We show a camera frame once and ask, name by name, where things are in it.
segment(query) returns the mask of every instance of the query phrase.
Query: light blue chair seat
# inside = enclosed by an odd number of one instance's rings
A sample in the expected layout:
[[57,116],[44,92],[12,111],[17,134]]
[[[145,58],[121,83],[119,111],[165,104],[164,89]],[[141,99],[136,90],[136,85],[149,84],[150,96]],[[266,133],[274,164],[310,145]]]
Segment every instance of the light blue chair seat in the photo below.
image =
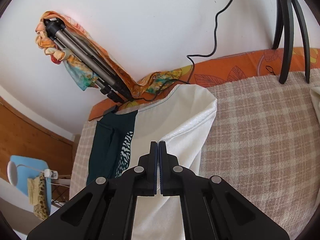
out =
[[[16,166],[18,166],[19,164],[23,164],[41,171],[44,171],[45,169],[49,168],[48,164],[45,161],[33,159],[29,157],[12,155],[10,157],[10,161],[13,161]],[[18,183],[16,187],[23,194],[28,196],[27,179],[34,179],[35,177],[38,177],[40,175],[40,172],[24,166],[19,166],[17,167],[17,174],[18,174]],[[47,191],[47,204],[48,204],[49,213],[51,211],[51,198],[52,198],[50,182],[51,182],[51,179],[47,179],[46,191]]]

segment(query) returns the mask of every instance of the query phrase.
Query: leopard print fabric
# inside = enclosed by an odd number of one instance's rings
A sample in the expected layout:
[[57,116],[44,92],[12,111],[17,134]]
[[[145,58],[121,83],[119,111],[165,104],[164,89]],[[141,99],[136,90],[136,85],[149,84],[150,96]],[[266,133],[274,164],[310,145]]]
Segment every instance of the leopard print fabric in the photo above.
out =
[[33,206],[33,213],[36,215],[37,218],[39,218],[41,220],[45,220],[49,217],[49,211],[48,211],[48,206],[47,206],[44,173],[41,172],[39,177],[40,177],[39,196],[38,196],[39,204]]

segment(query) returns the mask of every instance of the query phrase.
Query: black cord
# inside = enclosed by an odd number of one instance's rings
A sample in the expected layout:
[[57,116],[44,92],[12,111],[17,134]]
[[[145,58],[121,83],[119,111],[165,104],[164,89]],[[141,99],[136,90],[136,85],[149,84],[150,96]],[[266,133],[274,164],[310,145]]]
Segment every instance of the black cord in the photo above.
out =
[[228,9],[228,7],[230,6],[230,4],[232,3],[233,0],[230,0],[228,2],[228,4],[225,6],[225,8],[223,8],[221,11],[219,11],[217,14],[216,14],[216,26],[214,28],[214,32],[213,32],[213,36],[214,36],[214,49],[213,51],[208,54],[208,55],[201,55],[201,54],[193,54],[193,55],[187,55],[187,58],[192,62],[192,70],[191,70],[191,73],[190,73],[190,76],[188,78],[188,82],[190,81],[191,79],[191,76],[195,70],[195,63],[194,61],[192,60],[191,57],[211,57],[217,50],[217,28],[218,28],[218,16],[219,14],[223,13],[225,10]]
[[192,76],[192,74],[193,74],[193,72],[194,72],[194,70],[195,70],[195,62],[192,60],[191,57],[211,57],[211,56],[216,52],[216,50],[217,50],[218,16],[219,16],[219,14],[223,13],[225,10],[228,9],[228,7],[229,7],[230,4],[232,3],[232,1],[233,1],[233,0],[230,0],[230,1],[228,2],[228,4],[225,6],[225,8],[223,8],[221,11],[219,11],[219,12],[216,14],[216,17],[215,17],[216,26],[215,26],[214,32],[213,32],[213,36],[214,36],[214,49],[213,49],[213,51],[212,51],[210,54],[208,54],[208,55],[201,55],[201,54],[187,55],[187,58],[192,62],[192,70],[191,70],[191,72],[190,72],[190,75],[189,75],[189,77],[188,77],[188,80],[187,80],[187,81],[183,81],[183,80],[176,79],[176,78],[169,79],[169,80],[165,81],[165,82],[160,86],[160,88],[157,90],[157,92],[155,93],[155,96],[154,96],[152,99],[135,98],[135,100],[143,99],[143,100],[145,100],[145,101],[147,101],[147,102],[152,102],[152,101],[155,100],[156,97],[160,94],[161,89],[164,87],[164,85],[167,84],[167,83],[170,82],[170,81],[180,81],[180,82],[182,82],[182,83],[184,83],[184,84],[190,84],[189,82],[190,82],[191,76]]

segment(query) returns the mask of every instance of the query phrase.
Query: plaid blanket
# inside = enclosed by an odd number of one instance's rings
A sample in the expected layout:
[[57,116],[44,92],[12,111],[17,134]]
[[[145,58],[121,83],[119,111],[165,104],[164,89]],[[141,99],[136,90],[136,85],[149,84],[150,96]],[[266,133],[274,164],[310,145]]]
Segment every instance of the plaid blanket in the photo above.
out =
[[[220,175],[295,239],[320,202],[320,126],[310,84],[290,72],[208,88],[218,111],[202,148],[200,176]],[[72,171],[70,198],[85,187],[97,120],[86,122]]]

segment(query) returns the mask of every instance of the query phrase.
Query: black tripod leg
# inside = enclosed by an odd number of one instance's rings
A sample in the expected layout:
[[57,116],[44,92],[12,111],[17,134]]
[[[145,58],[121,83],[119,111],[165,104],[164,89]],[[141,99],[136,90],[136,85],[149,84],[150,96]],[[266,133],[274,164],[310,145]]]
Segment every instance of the black tripod leg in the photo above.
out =
[[306,76],[307,83],[309,83],[310,82],[310,45],[309,45],[307,25],[306,25],[306,21],[304,19],[303,12],[298,0],[292,0],[292,4],[296,12],[300,30],[301,30],[303,50],[304,50],[305,76]]
[[281,40],[282,30],[283,30],[283,15],[282,15],[280,0],[277,0],[277,23],[276,23],[275,38],[273,39],[272,49],[278,49],[280,40]]
[[280,0],[284,21],[284,52],[279,82],[287,80],[293,50],[293,11],[291,0]]

